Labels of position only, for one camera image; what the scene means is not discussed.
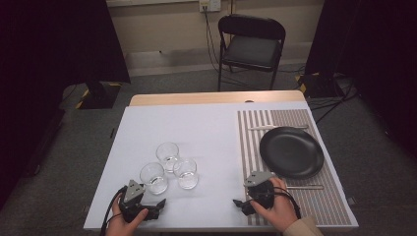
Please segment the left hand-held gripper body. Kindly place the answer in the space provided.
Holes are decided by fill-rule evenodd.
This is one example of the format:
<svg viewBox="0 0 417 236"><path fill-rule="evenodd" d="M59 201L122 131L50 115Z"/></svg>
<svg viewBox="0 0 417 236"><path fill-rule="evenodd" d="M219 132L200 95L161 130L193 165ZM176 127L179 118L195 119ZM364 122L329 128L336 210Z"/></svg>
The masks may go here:
<svg viewBox="0 0 417 236"><path fill-rule="evenodd" d="M134 180L129 181L129 184L123 191L119 201L119 208L126 222L132 222L145 208L149 211L145 221L156 219L155 208L153 206L143 206L141 204L144 193L145 188L143 184L139 184Z"/></svg>

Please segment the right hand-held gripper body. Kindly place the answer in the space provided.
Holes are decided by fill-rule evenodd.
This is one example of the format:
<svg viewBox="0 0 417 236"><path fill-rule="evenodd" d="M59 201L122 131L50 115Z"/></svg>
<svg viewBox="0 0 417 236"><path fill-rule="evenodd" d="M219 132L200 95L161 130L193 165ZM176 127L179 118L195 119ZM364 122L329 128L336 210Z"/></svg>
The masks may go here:
<svg viewBox="0 0 417 236"><path fill-rule="evenodd" d="M274 203L274 186L270 181L272 172L253 171L245 180L248 195L264 208L271 208Z"/></svg>

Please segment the clear drinking glass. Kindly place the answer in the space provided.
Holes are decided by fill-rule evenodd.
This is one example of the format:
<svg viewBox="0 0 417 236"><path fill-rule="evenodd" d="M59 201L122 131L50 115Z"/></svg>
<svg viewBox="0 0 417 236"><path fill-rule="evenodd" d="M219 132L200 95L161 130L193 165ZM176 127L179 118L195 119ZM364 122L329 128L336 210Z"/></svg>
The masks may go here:
<svg viewBox="0 0 417 236"><path fill-rule="evenodd" d="M154 195L160 195L168 188L164 168L157 162L146 164L140 172L140 179L145 184L146 189Z"/></svg>
<svg viewBox="0 0 417 236"><path fill-rule="evenodd" d="M174 164L179 159L179 147L171 142L159 145L155 155L167 172L172 172Z"/></svg>
<svg viewBox="0 0 417 236"><path fill-rule="evenodd" d="M182 189L190 190L197 186L199 175L197 172L197 163L194 159L179 159L173 166L174 175Z"/></svg>

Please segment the person's right hand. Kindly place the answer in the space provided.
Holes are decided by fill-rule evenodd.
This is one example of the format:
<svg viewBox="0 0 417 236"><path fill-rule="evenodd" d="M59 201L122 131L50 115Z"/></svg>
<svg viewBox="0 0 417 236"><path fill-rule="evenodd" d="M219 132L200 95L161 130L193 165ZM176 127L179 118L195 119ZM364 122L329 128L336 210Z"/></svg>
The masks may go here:
<svg viewBox="0 0 417 236"><path fill-rule="evenodd" d="M269 179L274 186L274 204L264 208L259 203L251 201L251 206L257 214L264 217L277 231L284 232L292 223L298 220L293 203L286 196L285 183L277 178Z"/></svg>

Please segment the person's left hand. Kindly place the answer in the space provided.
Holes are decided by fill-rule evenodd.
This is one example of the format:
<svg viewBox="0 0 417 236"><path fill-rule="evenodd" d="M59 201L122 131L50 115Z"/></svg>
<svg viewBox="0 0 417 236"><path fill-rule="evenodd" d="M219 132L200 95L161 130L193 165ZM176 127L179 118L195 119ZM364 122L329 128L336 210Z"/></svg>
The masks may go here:
<svg viewBox="0 0 417 236"><path fill-rule="evenodd" d="M149 210L141 210L131 221L126 222L118 205L121 195L118 195L112 204L112 218L109 220L105 236L134 236L138 226L145 220Z"/></svg>

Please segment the black round plate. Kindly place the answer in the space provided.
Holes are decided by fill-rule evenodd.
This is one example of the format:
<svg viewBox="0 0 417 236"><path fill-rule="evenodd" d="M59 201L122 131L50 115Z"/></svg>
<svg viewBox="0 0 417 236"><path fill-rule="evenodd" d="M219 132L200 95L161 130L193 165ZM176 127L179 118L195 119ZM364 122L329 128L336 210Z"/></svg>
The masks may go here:
<svg viewBox="0 0 417 236"><path fill-rule="evenodd" d="M290 179L312 178L325 162L320 144L307 132L293 127L267 131L260 141L260 155L272 172Z"/></svg>

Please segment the striped grey placemat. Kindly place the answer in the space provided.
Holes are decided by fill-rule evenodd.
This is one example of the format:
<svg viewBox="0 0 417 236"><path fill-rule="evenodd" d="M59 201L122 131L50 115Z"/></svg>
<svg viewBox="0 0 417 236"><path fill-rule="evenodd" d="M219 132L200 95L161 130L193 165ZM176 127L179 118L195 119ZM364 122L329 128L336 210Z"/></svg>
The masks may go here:
<svg viewBox="0 0 417 236"><path fill-rule="evenodd" d="M313 177L303 180L285 177L285 180L289 186L323 185L324 188L290 190L291 195L299 204L302 215L313 215L324 229L342 230L358 226L308 109L239 110L237 122L244 177L252 171L269 171L260 155L260 142L267 130L255 131L256 127L300 127L301 131L311 136L324 152L323 167Z"/></svg>

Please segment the white table sheet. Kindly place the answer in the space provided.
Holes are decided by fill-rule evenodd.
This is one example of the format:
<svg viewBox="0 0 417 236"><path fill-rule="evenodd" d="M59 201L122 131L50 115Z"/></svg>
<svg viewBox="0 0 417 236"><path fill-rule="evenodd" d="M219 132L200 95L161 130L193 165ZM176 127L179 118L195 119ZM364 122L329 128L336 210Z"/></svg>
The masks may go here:
<svg viewBox="0 0 417 236"><path fill-rule="evenodd" d="M100 228L114 194L141 169L156 160L157 147L172 142L183 158L196 161L199 182L192 190L179 187L173 174L159 197L146 193L143 202L166 205L157 220L141 224L153 232L269 232L257 215L246 216L235 201L246 198L244 181L264 164L259 140L264 125L305 126L321 135L304 102L254 102L129 106L123 117L84 225Z"/></svg>

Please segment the black stand base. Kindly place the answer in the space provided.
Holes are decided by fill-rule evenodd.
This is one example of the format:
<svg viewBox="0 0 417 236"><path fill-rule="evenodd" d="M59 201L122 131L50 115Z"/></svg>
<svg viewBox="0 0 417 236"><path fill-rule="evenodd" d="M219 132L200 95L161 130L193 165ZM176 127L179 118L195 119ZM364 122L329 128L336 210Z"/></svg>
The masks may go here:
<svg viewBox="0 0 417 236"><path fill-rule="evenodd" d="M88 89L76 105L77 109L111 109L121 88L118 83L98 81L86 82L86 85Z"/></svg>
<svg viewBox="0 0 417 236"><path fill-rule="evenodd" d="M296 78L299 90L306 98L342 97L344 92L334 76L320 73L301 75Z"/></svg>

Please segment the black folding chair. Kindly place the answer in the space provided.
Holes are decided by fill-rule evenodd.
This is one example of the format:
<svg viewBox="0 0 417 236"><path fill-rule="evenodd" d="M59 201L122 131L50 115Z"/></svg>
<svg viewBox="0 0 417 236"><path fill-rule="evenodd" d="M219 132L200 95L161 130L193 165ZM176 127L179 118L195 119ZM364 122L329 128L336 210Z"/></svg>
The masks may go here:
<svg viewBox="0 0 417 236"><path fill-rule="evenodd" d="M275 83L286 30L278 21L241 14L222 17L217 24L220 35L217 90L221 89L222 67L238 67L272 73L269 88Z"/></svg>

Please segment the black curtain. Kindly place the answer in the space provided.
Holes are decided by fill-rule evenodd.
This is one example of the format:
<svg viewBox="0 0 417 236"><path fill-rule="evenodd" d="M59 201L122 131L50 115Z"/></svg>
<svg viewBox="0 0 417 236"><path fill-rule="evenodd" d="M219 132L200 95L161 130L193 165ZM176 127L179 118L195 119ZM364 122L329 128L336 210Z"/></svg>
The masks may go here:
<svg viewBox="0 0 417 236"><path fill-rule="evenodd" d="M106 0L0 0L0 209L70 85L128 83Z"/></svg>
<svg viewBox="0 0 417 236"><path fill-rule="evenodd" d="M305 72L354 78L417 157L417 0L325 0Z"/></svg>

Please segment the white wall socket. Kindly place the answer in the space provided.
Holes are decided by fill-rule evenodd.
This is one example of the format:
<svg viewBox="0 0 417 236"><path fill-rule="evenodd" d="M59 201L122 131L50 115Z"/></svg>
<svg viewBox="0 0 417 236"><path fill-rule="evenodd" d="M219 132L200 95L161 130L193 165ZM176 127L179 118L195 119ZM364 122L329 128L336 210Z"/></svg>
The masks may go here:
<svg viewBox="0 0 417 236"><path fill-rule="evenodd" d="M199 10L203 12L219 12L221 0L199 0Z"/></svg>

